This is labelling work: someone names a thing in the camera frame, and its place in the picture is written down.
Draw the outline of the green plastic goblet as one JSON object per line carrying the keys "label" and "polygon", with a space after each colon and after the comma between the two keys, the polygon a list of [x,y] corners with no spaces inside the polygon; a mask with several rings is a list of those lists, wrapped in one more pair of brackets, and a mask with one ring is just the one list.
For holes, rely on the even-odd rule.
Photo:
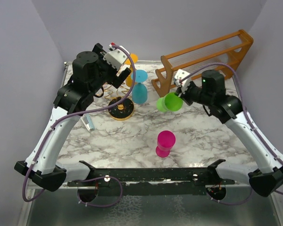
{"label": "green plastic goblet", "polygon": [[182,108],[183,100],[175,92],[170,92],[157,100],[156,107],[161,112],[175,112]]}

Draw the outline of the orange plastic goblet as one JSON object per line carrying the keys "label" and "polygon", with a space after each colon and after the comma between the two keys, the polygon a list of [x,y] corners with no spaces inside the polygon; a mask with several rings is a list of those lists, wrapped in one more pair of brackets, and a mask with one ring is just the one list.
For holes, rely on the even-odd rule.
{"label": "orange plastic goblet", "polygon": [[[133,63],[134,63],[134,64],[138,61],[138,56],[137,56],[136,54],[131,53],[131,54],[130,54],[130,57],[131,57],[131,59],[133,60]],[[125,65],[129,65],[129,69],[130,69],[130,71],[131,71],[131,73],[127,76],[127,78],[126,78],[126,80],[125,80],[125,84],[126,84],[126,86],[131,87],[131,85],[132,85],[132,78],[131,78],[131,75],[132,75],[132,72],[133,72],[133,68],[132,68],[132,65],[131,65],[131,62],[130,62],[129,59],[127,59],[127,60],[125,61]]]}

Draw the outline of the teal plastic goblet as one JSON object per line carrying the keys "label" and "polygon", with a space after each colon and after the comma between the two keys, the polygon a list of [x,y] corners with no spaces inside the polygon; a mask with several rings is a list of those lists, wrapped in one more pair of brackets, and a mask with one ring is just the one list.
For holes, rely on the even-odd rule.
{"label": "teal plastic goblet", "polygon": [[132,90],[132,100],[136,104],[144,104],[148,99],[147,87],[143,84],[148,78],[148,74],[144,70],[136,70],[134,88]]}

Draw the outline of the pink plastic goblet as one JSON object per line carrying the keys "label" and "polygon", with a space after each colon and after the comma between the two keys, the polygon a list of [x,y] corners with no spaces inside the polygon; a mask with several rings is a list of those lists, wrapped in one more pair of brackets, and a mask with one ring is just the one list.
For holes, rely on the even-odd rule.
{"label": "pink plastic goblet", "polygon": [[164,130],[158,134],[156,154],[161,158],[169,156],[171,149],[176,143],[176,137],[173,132]]}

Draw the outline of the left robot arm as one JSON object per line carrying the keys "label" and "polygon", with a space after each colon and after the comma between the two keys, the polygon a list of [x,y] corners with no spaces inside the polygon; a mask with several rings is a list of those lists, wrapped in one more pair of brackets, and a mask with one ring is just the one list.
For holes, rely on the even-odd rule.
{"label": "left robot arm", "polygon": [[15,163],[18,173],[51,192],[69,181],[79,180],[85,186],[94,182],[95,175],[87,163],[61,166],[57,158],[70,131],[97,97],[97,92],[106,83],[119,88],[131,73],[128,68],[121,70],[129,56],[128,50],[114,43],[108,51],[97,43],[93,50],[77,54],[72,62],[73,74],[58,90],[38,144],[25,160]]}

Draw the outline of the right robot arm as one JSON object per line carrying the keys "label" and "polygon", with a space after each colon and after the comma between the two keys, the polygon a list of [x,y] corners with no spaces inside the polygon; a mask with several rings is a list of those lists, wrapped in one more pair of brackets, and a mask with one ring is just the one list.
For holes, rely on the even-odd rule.
{"label": "right robot arm", "polygon": [[179,70],[175,76],[176,95],[187,105],[203,105],[209,116],[215,116],[243,143],[256,165],[247,167],[225,160],[211,164],[208,181],[218,184],[231,179],[250,185],[260,196],[267,197],[283,185],[283,154],[280,153],[256,126],[242,101],[226,94],[225,78],[216,70],[202,73],[202,86],[190,80],[191,74]]}

